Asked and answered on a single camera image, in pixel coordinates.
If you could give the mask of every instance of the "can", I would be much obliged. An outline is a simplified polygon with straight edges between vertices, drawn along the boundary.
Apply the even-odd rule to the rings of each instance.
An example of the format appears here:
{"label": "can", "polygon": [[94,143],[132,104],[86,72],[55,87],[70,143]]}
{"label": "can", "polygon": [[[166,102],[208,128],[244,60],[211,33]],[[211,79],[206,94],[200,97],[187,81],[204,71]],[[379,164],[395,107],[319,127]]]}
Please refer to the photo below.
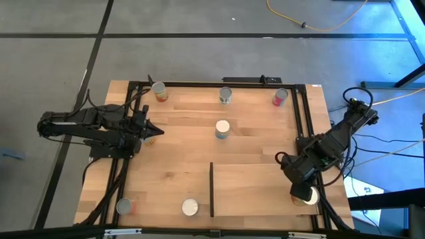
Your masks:
{"label": "can", "polygon": [[150,146],[150,145],[153,145],[155,141],[156,141],[155,137],[152,136],[152,137],[147,137],[146,139],[143,139],[142,143],[146,146]]}
{"label": "can", "polygon": [[319,202],[319,191],[315,187],[311,187],[311,199],[309,201],[305,201],[302,199],[299,199],[297,197],[291,196],[292,202],[296,206],[308,206],[308,205],[315,205]]}
{"label": "can", "polygon": [[215,124],[215,135],[219,139],[226,139],[230,131],[230,124],[226,120],[219,120]]}
{"label": "can", "polygon": [[288,92],[285,89],[280,88],[276,91],[276,94],[274,95],[272,103],[275,106],[282,106],[285,103],[285,100],[287,97],[288,97]]}
{"label": "can", "polygon": [[135,212],[135,203],[130,199],[120,199],[117,202],[116,210],[120,215],[133,214]]}
{"label": "can", "polygon": [[162,82],[155,82],[152,85],[153,93],[155,93],[155,97],[157,98],[157,101],[164,102],[168,99],[168,94],[165,91],[165,85]]}
{"label": "can", "polygon": [[181,211],[186,216],[193,216],[198,212],[199,205],[195,199],[185,199],[181,204]]}
{"label": "can", "polygon": [[232,99],[232,90],[229,87],[220,89],[220,102],[222,104],[229,104]]}

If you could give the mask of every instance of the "wooden tabletop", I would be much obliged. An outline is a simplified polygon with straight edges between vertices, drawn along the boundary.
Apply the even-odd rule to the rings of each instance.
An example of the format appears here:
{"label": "wooden tabletop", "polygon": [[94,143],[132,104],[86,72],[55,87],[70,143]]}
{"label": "wooden tabletop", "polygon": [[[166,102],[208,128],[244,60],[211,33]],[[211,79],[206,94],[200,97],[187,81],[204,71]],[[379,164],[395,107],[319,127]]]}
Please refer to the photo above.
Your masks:
{"label": "wooden tabletop", "polygon": [[[111,81],[105,104],[123,104],[128,81]],[[315,133],[326,132],[329,117],[321,86],[307,85],[307,97]],[[149,105],[148,117],[164,135],[144,145],[131,159],[124,198],[135,201],[136,210],[120,217],[120,226],[157,228],[221,228],[258,230],[311,230],[310,215],[316,206],[296,206],[290,198],[291,183],[274,155],[296,154],[297,126],[292,97],[282,107],[272,105],[274,89],[232,89],[229,105],[218,101],[219,88],[167,87],[169,98],[158,102],[149,92],[141,105]],[[307,135],[302,100],[303,130]],[[215,136],[215,123],[227,120],[227,139]],[[111,159],[101,159],[87,171],[75,222],[84,220],[103,197]],[[214,213],[210,217],[209,165],[214,163]],[[339,173],[323,173],[324,182]],[[327,187],[335,211],[351,227],[353,221],[343,180]],[[195,199],[199,211],[185,216],[182,202]],[[114,212],[112,199],[108,213]],[[321,216],[319,225],[323,226]]]}

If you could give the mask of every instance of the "can label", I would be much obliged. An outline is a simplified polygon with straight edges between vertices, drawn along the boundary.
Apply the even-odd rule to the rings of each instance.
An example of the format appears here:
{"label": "can label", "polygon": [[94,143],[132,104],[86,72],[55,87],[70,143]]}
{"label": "can label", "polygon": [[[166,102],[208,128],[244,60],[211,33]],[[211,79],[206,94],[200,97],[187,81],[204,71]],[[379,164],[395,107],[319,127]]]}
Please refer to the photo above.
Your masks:
{"label": "can label", "polygon": [[274,96],[272,103],[275,106],[282,106],[284,104],[285,99],[281,99],[278,96]]}
{"label": "can label", "polygon": [[168,99],[168,94],[165,91],[162,91],[160,93],[155,93],[155,97],[157,98],[157,101],[164,102]]}
{"label": "can label", "polygon": [[217,129],[215,130],[215,135],[219,138],[219,139],[226,139],[228,136],[228,132],[223,133],[218,131]]}
{"label": "can label", "polygon": [[224,97],[221,97],[220,96],[220,102],[222,104],[229,104],[230,103],[230,99],[231,99],[231,97],[224,98]]}

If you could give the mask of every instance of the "gray floor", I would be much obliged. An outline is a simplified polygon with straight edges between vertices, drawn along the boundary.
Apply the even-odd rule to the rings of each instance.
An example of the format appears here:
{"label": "gray floor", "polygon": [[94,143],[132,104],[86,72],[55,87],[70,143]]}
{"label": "gray floor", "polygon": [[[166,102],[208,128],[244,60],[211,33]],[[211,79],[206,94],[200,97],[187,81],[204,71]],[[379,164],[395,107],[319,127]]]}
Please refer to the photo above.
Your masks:
{"label": "gray floor", "polygon": [[[330,27],[360,3],[278,1],[272,6],[315,27]],[[96,33],[106,0],[0,0],[0,33]],[[412,6],[397,1],[423,51],[425,33]],[[307,33],[268,11],[263,0],[116,1],[107,33]],[[368,3],[336,33],[402,33],[389,3]],[[86,69],[92,39],[0,39],[0,147],[24,152],[24,161],[0,160],[0,231],[28,229],[40,203],[58,143],[38,137],[44,111],[69,110]],[[287,83],[322,84],[329,109],[342,105],[342,91],[363,80],[397,81],[420,63],[406,40],[327,39],[105,39],[89,83],[93,100],[104,101],[110,80],[220,81],[223,76],[282,77]],[[373,90],[376,101],[410,91]],[[353,96],[367,99],[365,95]],[[361,133],[385,139],[421,139],[425,92],[376,106],[377,125]],[[334,112],[338,121],[343,112]],[[365,149],[392,151],[386,144],[357,137]],[[421,146],[406,151],[422,155]],[[356,161],[376,156],[359,152]],[[70,148],[47,224],[72,224],[88,150]],[[424,162],[387,157],[355,168],[355,178],[388,191],[424,186]],[[400,226],[394,213],[382,225]]]}

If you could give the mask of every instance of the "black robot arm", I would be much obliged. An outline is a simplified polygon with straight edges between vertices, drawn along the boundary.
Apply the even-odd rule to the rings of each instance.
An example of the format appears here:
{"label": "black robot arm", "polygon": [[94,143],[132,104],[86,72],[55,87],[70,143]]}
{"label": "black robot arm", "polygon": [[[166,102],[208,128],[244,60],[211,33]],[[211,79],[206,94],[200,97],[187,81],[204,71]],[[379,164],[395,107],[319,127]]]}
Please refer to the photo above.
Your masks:
{"label": "black robot arm", "polygon": [[291,195],[310,200],[310,187],[318,172],[342,162],[343,152],[348,148],[351,136],[365,124],[378,122],[377,112],[364,102],[351,99],[344,119],[326,133],[313,137],[297,138],[298,156],[280,152],[276,161],[285,176],[293,183]]}
{"label": "black robot arm", "polygon": [[72,135],[85,138],[93,158],[131,158],[138,153],[141,141],[164,131],[146,119],[149,106],[125,115],[124,108],[109,104],[75,112],[45,112],[37,124],[40,136]]}

